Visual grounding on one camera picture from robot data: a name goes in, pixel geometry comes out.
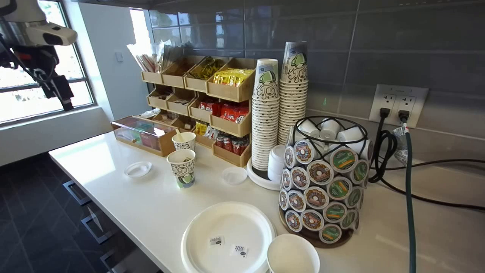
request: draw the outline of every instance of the coffee pod carousel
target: coffee pod carousel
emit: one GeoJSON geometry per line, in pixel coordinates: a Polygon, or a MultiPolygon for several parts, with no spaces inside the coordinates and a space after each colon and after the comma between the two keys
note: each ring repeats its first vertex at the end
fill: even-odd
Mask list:
{"type": "Polygon", "coordinates": [[[351,120],[298,120],[288,136],[281,179],[279,211],[286,230],[320,248],[350,240],[359,227],[372,151],[366,129],[351,120]],[[296,126],[302,122],[313,123],[323,133],[310,135],[296,126]]]}

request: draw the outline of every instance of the dark floor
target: dark floor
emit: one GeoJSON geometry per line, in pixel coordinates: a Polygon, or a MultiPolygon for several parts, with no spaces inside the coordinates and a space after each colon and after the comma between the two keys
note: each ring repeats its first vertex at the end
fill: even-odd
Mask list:
{"type": "Polygon", "coordinates": [[[106,273],[69,180],[47,154],[0,167],[0,273],[106,273]]]}

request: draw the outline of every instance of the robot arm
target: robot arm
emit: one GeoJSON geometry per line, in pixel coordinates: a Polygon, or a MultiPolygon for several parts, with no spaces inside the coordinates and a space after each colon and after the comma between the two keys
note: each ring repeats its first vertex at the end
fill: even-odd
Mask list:
{"type": "Polygon", "coordinates": [[[0,66],[20,66],[65,111],[73,109],[73,94],[67,79],[54,70],[59,63],[54,45],[71,45],[76,39],[74,30],[47,22],[37,0],[0,0],[0,66]]]}

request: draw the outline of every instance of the white countertop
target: white countertop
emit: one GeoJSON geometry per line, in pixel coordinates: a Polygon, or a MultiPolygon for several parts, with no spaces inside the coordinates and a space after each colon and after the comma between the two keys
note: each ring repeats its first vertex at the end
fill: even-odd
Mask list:
{"type": "MultiPolygon", "coordinates": [[[[195,185],[179,189],[166,158],[116,141],[113,132],[50,152],[57,164],[165,273],[185,272],[180,258],[182,234],[193,217],[224,201],[246,202],[286,233],[278,214],[278,192],[249,178],[231,186],[220,179],[231,164],[196,147],[195,185]],[[152,171],[137,180],[125,167],[150,161],[152,171]]],[[[386,174],[402,185],[403,173],[386,174]]],[[[364,193],[360,230],[345,245],[317,249],[321,273],[408,272],[408,236],[404,196],[380,185],[364,193]]],[[[485,214],[414,201],[418,272],[485,272],[485,214]]]]}

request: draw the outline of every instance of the wooden base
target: wooden base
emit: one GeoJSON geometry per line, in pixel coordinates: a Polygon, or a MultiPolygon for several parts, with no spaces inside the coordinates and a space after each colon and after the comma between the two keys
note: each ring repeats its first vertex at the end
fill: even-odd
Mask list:
{"type": "Polygon", "coordinates": [[[326,244],[320,240],[320,237],[318,236],[318,231],[310,231],[310,230],[307,230],[305,227],[303,227],[300,232],[292,231],[286,224],[285,212],[281,209],[279,210],[279,219],[281,220],[281,222],[283,223],[283,226],[286,228],[286,230],[289,233],[295,234],[307,239],[314,247],[318,247],[318,248],[339,247],[345,244],[346,242],[348,242],[352,237],[352,234],[354,233],[352,229],[342,230],[342,237],[340,238],[340,240],[338,240],[336,243],[333,243],[333,244],[326,244]]]}

